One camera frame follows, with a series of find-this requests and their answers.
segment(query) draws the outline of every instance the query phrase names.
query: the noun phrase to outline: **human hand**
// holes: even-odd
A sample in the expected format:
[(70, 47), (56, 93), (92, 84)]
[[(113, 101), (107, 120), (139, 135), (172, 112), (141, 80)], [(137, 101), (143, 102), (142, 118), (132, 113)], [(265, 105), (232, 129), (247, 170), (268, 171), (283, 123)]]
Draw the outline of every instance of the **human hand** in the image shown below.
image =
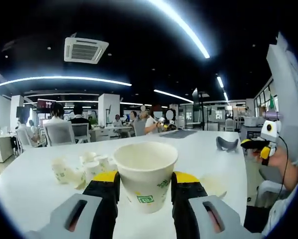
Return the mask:
[[(264, 160), (263, 158), (260, 157), (260, 151), (255, 151), (252, 152), (253, 156), (256, 158), (256, 161), (258, 163), (262, 163), (262, 161)], [(287, 154), (286, 152), (281, 148), (281, 147), (277, 147), (275, 153), (269, 158), (269, 166), (273, 166), (273, 167), (280, 167), (285, 165), (287, 160)]]

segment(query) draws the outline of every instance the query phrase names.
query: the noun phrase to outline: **black shirt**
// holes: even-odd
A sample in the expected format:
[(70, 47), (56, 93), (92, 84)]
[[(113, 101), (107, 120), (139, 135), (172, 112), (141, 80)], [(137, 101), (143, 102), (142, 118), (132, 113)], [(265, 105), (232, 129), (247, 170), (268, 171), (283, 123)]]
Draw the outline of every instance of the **black shirt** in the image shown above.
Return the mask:
[(73, 118), (73, 119), (70, 119), (69, 121), (71, 121), (71, 123), (89, 123), (89, 130), (91, 130), (91, 124), (90, 124), (89, 120), (87, 120), (83, 117)]

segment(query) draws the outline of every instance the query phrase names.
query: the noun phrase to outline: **black ceiling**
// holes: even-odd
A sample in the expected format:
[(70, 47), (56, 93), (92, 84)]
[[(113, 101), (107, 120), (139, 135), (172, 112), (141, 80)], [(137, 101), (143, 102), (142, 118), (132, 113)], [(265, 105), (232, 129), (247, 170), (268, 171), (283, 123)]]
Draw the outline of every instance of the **black ceiling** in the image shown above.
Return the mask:
[[(191, 100), (198, 87), (210, 95), (206, 101), (224, 100), (216, 80), (221, 76), (229, 99), (253, 98), (271, 76), (266, 54), (281, 30), (281, 9), (269, 2), (164, 2), (192, 28), (210, 58), (205, 59), (183, 29), (149, 0), (8, 3), (9, 8), (3, 8), (6, 22), (0, 22), (4, 78), (84, 76), (132, 86), (45, 79), (2, 86), (0, 94), (30, 94), (31, 90), (114, 93), (125, 102), (165, 105), (185, 101), (159, 95), (154, 89)], [(64, 62), (65, 38), (74, 33), (109, 43), (97, 65)]]

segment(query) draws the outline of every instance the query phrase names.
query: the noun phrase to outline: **black cable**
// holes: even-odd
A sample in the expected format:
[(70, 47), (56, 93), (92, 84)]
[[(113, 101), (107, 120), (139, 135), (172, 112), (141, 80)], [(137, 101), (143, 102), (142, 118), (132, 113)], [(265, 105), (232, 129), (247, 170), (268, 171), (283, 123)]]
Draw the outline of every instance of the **black cable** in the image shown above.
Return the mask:
[(283, 141), (283, 143), (285, 144), (285, 147), (287, 148), (287, 162), (285, 164), (285, 169), (284, 169), (284, 174), (283, 174), (283, 178), (282, 178), (281, 189), (280, 189), (280, 192), (279, 192), (277, 198), (275, 199), (275, 202), (278, 200), (278, 198), (279, 198), (279, 196), (280, 196), (280, 194), (282, 192), (283, 185), (284, 185), (285, 172), (287, 171), (287, 166), (288, 166), (288, 162), (289, 162), (289, 149), (288, 149), (288, 145), (287, 145), (287, 143), (285, 143), (284, 139), (281, 136), (279, 136), (279, 138)]

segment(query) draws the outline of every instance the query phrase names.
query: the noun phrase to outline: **ceiling light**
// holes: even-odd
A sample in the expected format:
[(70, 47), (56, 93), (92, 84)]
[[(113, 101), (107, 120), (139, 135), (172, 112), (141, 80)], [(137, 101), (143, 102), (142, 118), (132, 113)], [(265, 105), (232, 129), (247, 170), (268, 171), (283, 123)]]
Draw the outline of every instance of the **ceiling light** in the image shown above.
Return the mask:
[(48, 93), (48, 94), (37, 94), (37, 95), (29, 95), (26, 97), (37, 97), (37, 96), (79, 96), (79, 95), (83, 95), (83, 96), (98, 96), (99, 94), (90, 94), (90, 93)]
[(132, 85), (132, 84), (125, 83), (125, 82), (120, 82), (120, 81), (112, 81), (112, 80), (105, 80), (105, 79), (91, 78), (91, 77), (80, 77), (80, 76), (39, 76), (39, 77), (28, 77), (28, 78), (21, 78), (21, 79), (12, 80), (12, 81), (6, 81), (6, 82), (3, 82), (3, 83), (0, 83), (0, 86), (4, 86), (4, 85), (15, 83), (15, 82), (30, 81), (30, 80), (40, 80), (40, 79), (87, 80), (87, 81), (106, 82), (106, 83), (112, 83), (112, 84), (118, 84), (118, 85), (124, 85), (124, 86), (131, 86)]
[(48, 99), (37, 99), (37, 101), (54, 101), (54, 102), (56, 102), (55, 100), (48, 100)]
[(180, 97), (180, 96), (176, 96), (176, 95), (173, 95), (173, 94), (164, 92), (164, 91), (154, 90), (154, 92), (157, 92), (157, 93), (160, 93), (160, 94), (164, 94), (164, 95), (167, 95), (167, 96), (172, 96), (172, 97), (175, 97), (175, 98), (178, 98), (178, 99), (181, 99), (181, 100), (184, 100), (184, 101), (188, 101), (190, 103), (193, 103), (193, 101), (191, 101), (191, 100), (188, 100), (186, 98), (183, 98), (183, 97)]
[(98, 103), (98, 101), (57, 101), (57, 103)]
[(224, 98), (225, 98), (226, 102), (228, 102), (229, 100), (228, 100), (227, 93), (226, 92), (223, 92), (223, 95), (224, 95)]
[(135, 105), (135, 106), (142, 106), (143, 104), (139, 104), (139, 103), (128, 103), (128, 102), (120, 102), (120, 104), (122, 105)]
[(223, 88), (224, 86), (223, 86), (221, 77), (218, 76), (218, 77), (217, 77), (217, 80), (218, 80), (218, 82), (219, 82), (220, 87)]
[(37, 104), (37, 102), (27, 102), (27, 103), (23, 103), (23, 105), (31, 105), (31, 104)]
[(188, 36), (192, 39), (192, 41), (196, 44), (199, 50), (202, 52), (205, 58), (210, 58), (207, 50), (204, 48), (203, 44), (197, 37), (197, 35), (192, 31), (192, 29), (188, 26), (187, 23), (182, 20), (182, 18), (176, 13), (171, 6), (162, 0), (148, 0), (156, 7), (158, 7), (161, 11), (167, 14), (171, 19), (173, 19), (178, 25), (188, 34)]

